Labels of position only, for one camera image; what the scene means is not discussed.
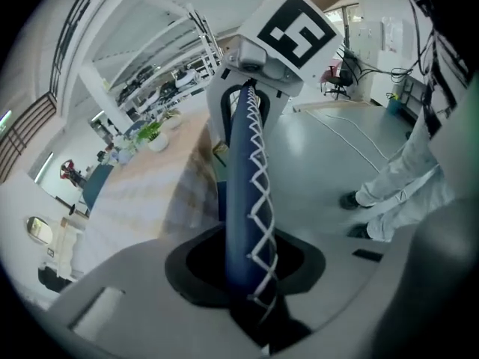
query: staircase railing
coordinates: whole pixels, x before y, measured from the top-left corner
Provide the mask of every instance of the staircase railing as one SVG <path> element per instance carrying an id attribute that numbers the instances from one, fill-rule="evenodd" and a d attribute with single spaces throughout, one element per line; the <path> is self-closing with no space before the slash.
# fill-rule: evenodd
<path id="1" fill-rule="evenodd" d="M 16 160 L 31 139 L 57 112 L 55 98 L 46 93 L 31 104 L 0 138 L 0 184 L 5 182 Z"/>
<path id="2" fill-rule="evenodd" d="M 91 0 L 75 0 L 70 12 L 68 13 L 63 28 L 61 29 L 60 37 L 58 38 L 57 46 L 55 48 L 55 54 L 53 56 L 52 73 L 50 75 L 50 92 L 54 98 L 57 97 L 58 80 L 60 79 L 61 67 L 63 65 L 65 54 L 67 53 L 76 26 L 90 4 L 90 1 Z"/>

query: white pants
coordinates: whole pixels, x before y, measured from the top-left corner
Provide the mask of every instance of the white pants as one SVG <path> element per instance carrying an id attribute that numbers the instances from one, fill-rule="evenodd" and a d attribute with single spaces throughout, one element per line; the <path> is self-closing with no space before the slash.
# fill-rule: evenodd
<path id="1" fill-rule="evenodd" d="M 454 199 L 442 169 L 427 146 L 429 140 L 421 110 L 409 140 L 392 156 L 379 175 L 373 181 L 364 183 L 356 193 L 360 205 L 371 206 L 400 193 L 412 181 L 433 169 L 430 178 L 408 200 L 369 221 L 367 234 L 372 239 L 390 241 L 397 228 L 418 223 L 428 213 Z"/>

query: black shoe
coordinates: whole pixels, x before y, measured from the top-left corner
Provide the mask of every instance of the black shoe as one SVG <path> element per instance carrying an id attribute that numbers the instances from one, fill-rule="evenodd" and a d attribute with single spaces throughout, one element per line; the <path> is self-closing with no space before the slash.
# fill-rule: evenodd
<path id="1" fill-rule="evenodd" d="M 372 206 L 362 206 L 356 200 L 356 193 L 357 191 L 351 191 L 350 193 L 346 193 L 341 195 L 339 198 L 339 206 L 341 206 L 345 210 L 354 210 L 362 207 L 363 209 L 369 209 Z"/>
<path id="2" fill-rule="evenodd" d="M 347 236 L 352 238 L 371 239 L 367 234 L 367 224 L 356 224 L 348 232 Z"/>

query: white zigzag stitching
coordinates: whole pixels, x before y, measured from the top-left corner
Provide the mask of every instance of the white zigzag stitching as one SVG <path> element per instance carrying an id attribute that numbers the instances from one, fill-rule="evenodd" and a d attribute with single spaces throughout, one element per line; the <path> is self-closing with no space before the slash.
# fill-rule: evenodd
<path id="1" fill-rule="evenodd" d="M 264 291 L 266 288 L 266 285 L 268 282 L 273 279 L 273 280 L 278 280 L 276 277 L 276 266 L 278 265 L 278 255 L 276 253 L 276 241 L 273 237 L 273 230 L 275 229 L 275 216 L 273 213 L 273 208 L 272 208 L 272 202 L 269 197 L 270 194 L 270 184 L 269 184 L 269 177 L 266 169 L 268 168 L 268 163 L 266 160 L 266 151 L 264 148 L 264 140 L 263 140 L 263 133 L 262 133 L 262 128 L 260 124 L 260 112 L 257 107 L 257 102 L 256 102 L 256 96 L 254 94 L 254 88 L 250 86 L 248 88 L 248 100 L 247 100 L 247 105 L 248 105 L 248 114 L 246 115 L 246 118 L 251 120 L 251 123 L 249 125 L 249 129 L 251 129 L 254 134 L 251 137 L 250 141 L 257 147 L 257 149 L 249 156 L 250 161 L 252 161 L 258 168 L 257 172 L 253 174 L 253 177 L 251 178 L 251 183 L 257 188 L 257 190 L 260 191 L 262 194 L 260 199 L 253 205 L 251 208 L 250 213 L 248 214 L 248 217 L 252 219 L 255 224 L 260 228 L 261 232 L 263 232 L 263 237 L 260 239 L 260 241 L 256 244 L 256 246 L 253 248 L 251 254 L 248 255 L 248 258 L 251 258 L 253 262 L 258 264 L 265 272 L 266 275 L 264 279 L 260 282 L 260 284 L 257 286 L 256 290 L 254 291 L 253 294 L 248 296 L 248 299 L 254 301 L 256 304 L 259 304 L 261 307 L 266 309 L 265 314 L 263 315 L 263 318 L 260 320 L 260 324 L 264 322 L 264 320 L 268 317 L 268 315 L 271 313 L 272 309 L 274 308 L 276 304 L 276 296 L 273 298 L 271 304 L 264 304 L 260 299 L 259 296 L 261 293 Z M 264 165 L 262 164 L 261 160 L 258 159 L 258 156 L 263 157 Z M 264 175 L 266 179 L 266 188 L 264 188 L 258 181 L 258 177 L 261 175 Z M 271 209 L 271 222 L 269 226 L 266 226 L 257 216 L 258 211 L 262 207 L 264 203 L 267 203 L 269 208 Z M 273 250 L 275 252 L 275 256 L 273 258 L 273 262 L 271 267 L 268 266 L 259 256 L 259 252 L 263 248 L 263 246 L 266 243 L 271 243 L 273 246 Z"/>

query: wooden table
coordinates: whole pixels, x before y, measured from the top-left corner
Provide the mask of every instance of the wooden table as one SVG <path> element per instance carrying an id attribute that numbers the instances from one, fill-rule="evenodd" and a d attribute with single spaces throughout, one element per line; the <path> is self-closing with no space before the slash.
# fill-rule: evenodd
<path id="1" fill-rule="evenodd" d="M 209 113 L 184 117 L 160 153 L 145 148 L 111 172 L 77 244 L 84 273 L 139 242 L 218 223 Z"/>

